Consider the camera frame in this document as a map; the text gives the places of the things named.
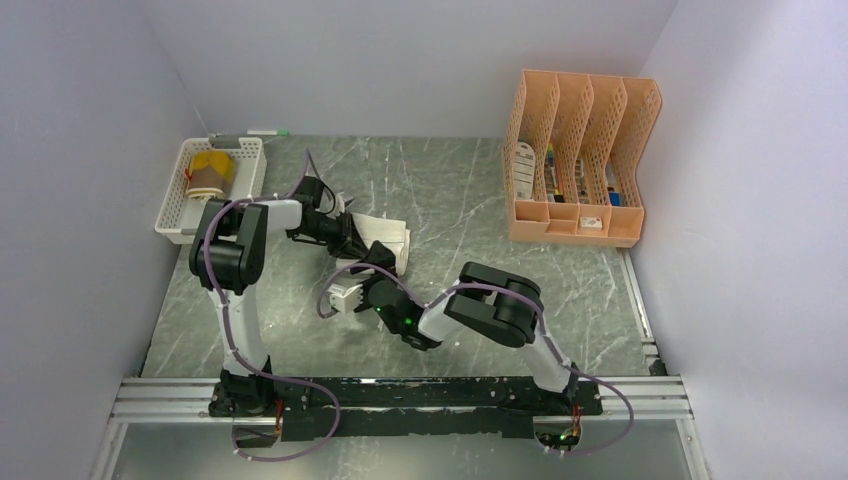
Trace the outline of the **cream white towel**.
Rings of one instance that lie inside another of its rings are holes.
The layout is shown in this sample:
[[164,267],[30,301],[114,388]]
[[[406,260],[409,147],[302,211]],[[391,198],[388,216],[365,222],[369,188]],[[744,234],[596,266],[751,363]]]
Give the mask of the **cream white towel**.
[[353,213],[354,225],[367,247],[379,241],[395,255],[395,269],[406,273],[411,251],[411,230],[405,221]]

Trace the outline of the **yellow brown bear towel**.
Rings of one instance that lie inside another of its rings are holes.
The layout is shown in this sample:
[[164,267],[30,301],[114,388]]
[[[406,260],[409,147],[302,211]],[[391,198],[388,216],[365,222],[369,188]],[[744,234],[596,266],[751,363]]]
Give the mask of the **yellow brown bear towel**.
[[191,200],[225,199],[232,190],[237,163],[223,150],[195,154],[185,170],[186,196]]

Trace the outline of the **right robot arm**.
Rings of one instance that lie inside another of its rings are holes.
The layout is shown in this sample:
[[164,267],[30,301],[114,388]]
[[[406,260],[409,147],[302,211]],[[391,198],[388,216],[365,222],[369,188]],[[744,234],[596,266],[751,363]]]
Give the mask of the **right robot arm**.
[[459,327],[514,350],[550,413],[565,413],[578,399],[577,366],[547,329],[539,285],[524,276],[468,262],[447,290],[423,304],[402,282],[380,272],[365,282],[364,304],[416,350],[440,346]]

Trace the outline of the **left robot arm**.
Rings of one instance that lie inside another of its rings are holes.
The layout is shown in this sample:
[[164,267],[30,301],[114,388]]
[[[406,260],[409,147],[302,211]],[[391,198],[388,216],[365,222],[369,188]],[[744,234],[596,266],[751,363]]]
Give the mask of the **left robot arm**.
[[368,252],[352,215],[341,211],[331,189],[314,176],[302,178],[288,196],[206,203],[189,269],[214,302],[225,348],[209,405],[212,417],[261,416],[280,404],[256,301],[267,237],[274,231],[295,242],[322,246],[336,259],[359,260]]

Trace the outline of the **green white marker pen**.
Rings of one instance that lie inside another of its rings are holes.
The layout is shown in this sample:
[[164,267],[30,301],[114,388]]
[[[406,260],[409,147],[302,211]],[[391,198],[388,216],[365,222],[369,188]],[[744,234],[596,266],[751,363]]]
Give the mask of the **green white marker pen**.
[[256,137],[276,137],[276,136],[289,136],[290,133],[288,130],[261,130],[261,129],[249,129],[246,131],[246,134],[249,136]]

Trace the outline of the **white plastic basket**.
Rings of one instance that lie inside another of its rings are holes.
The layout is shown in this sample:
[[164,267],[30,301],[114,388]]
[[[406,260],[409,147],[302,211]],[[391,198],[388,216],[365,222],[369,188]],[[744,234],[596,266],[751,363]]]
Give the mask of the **white plastic basket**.
[[206,203],[260,195],[267,159],[259,137],[224,136],[183,141],[154,223],[176,245],[190,244]]

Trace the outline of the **orange file organizer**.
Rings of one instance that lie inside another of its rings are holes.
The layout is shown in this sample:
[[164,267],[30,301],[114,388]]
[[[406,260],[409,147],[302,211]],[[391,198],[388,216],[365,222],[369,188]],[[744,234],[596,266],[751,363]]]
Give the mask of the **orange file organizer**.
[[502,146],[509,239],[635,246],[637,169],[661,108],[652,78],[523,70]]

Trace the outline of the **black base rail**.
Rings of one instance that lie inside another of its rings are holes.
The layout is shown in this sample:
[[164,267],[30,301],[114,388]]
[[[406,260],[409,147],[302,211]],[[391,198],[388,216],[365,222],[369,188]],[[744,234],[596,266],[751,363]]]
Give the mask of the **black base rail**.
[[211,418],[250,427],[263,443],[334,437],[499,434],[535,436],[538,417],[598,416],[597,385],[578,381],[564,393],[539,388],[529,376],[304,378],[295,384],[223,376],[206,408]]

